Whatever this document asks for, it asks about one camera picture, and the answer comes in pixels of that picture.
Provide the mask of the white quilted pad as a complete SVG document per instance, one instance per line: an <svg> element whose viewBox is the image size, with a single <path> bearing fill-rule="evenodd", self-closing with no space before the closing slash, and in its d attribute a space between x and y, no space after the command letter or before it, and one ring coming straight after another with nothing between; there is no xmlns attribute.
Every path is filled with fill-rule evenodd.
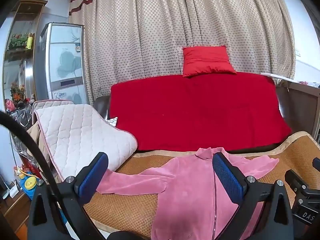
<svg viewBox="0 0 320 240"><path fill-rule="evenodd" d="M99 152L117 170L137 149L136 138L109 124L91 105L68 100L33 104L28 133L36 141L58 182L76 176Z"/></svg>

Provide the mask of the silver refrigerator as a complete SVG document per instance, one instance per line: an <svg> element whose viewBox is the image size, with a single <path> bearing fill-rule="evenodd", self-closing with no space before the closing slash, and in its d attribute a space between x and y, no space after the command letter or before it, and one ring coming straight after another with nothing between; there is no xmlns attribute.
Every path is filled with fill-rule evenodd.
<svg viewBox="0 0 320 240"><path fill-rule="evenodd" d="M35 63L37 100L88 103L83 42L83 25L55 22L45 25Z"/></svg>

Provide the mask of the wooden display cabinet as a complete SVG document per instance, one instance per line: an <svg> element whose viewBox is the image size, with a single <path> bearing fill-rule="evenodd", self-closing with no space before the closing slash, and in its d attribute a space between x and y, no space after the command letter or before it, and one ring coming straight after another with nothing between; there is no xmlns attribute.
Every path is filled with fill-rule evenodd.
<svg viewBox="0 0 320 240"><path fill-rule="evenodd" d="M36 98L34 81L35 43L41 14L48 0L19 0L3 55L3 98L9 112L23 108Z"/></svg>

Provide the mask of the dark brown sofa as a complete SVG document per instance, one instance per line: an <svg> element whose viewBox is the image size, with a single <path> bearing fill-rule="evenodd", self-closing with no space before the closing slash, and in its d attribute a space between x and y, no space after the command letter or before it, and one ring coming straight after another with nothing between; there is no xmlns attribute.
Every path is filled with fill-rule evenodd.
<svg viewBox="0 0 320 240"><path fill-rule="evenodd" d="M103 95L95 99L93 108L104 118L108 118L108 110L110 107L110 95Z"/></svg>

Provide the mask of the dark wooden side table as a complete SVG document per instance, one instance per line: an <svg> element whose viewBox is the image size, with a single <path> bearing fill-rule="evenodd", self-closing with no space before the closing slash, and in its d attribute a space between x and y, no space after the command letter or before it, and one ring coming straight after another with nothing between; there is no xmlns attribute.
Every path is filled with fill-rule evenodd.
<svg viewBox="0 0 320 240"><path fill-rule="evenodd" d="M293 133L305 131L318 141L319 88L279 79L276 93L280 113Z"/></svg>

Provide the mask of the red cushion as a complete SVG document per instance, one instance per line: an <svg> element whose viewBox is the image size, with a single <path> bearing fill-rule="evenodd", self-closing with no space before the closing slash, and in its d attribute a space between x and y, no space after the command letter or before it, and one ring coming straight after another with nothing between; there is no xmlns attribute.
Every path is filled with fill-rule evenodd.
<svg viewBox="0 0 320 240"><path fill-rule="evenodd" d="M225 46L194 46L183 48L183 77L201 74L236 74Z"/></svg>

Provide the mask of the beige dotted curtain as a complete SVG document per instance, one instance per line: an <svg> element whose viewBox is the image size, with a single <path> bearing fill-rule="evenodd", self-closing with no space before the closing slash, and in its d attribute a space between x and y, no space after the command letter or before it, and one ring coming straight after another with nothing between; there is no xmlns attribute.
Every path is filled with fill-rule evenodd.
<svg viewBox="0 0 320 240"><path fill-rule="evenodd" d="M295 75L284 0L69 1L69 22L84 26L90 103L119 82L180 74L184 47L225 46L237 71Z"/></svg>

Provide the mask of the red blanket on sofa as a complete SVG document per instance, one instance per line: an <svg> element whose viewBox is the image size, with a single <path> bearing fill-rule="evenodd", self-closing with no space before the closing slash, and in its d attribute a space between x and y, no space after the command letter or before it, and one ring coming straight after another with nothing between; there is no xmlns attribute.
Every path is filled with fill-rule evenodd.
<svg viewBox="0 0 320 240"><path fill-rule="evenodd" d="M238 151L277 145L291 134L273 80L243 72L118 83L109 115L137 139L139 151Z"/></svg>

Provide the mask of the blue yellow toy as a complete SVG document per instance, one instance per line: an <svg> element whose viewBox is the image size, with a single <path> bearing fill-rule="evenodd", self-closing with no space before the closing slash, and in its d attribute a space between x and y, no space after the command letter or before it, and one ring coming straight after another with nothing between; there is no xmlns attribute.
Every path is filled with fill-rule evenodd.
<svg viewBox="0 0 320 240"><path fill-rule="evenodd" d="M40 178L19 166L15 168L15 172L23 192L32 200Z"/></svg>

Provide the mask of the pink corduroy jacket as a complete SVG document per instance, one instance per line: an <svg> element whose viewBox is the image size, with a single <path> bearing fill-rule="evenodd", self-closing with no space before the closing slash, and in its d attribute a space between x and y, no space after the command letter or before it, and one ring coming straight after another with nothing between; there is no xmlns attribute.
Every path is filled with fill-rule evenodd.
<svg viewBox="0 0 320 240"><path fill-rule="evenodd" d="M107 170L100 194L134 196L156 194L157 210L151 239L214 239L237 209L214 173L213 155L221 152L245 176L260 179L279 160L260 156L249 160L224 148L199 148L189 156L174 157L161 167L127 175Z"/></svg>

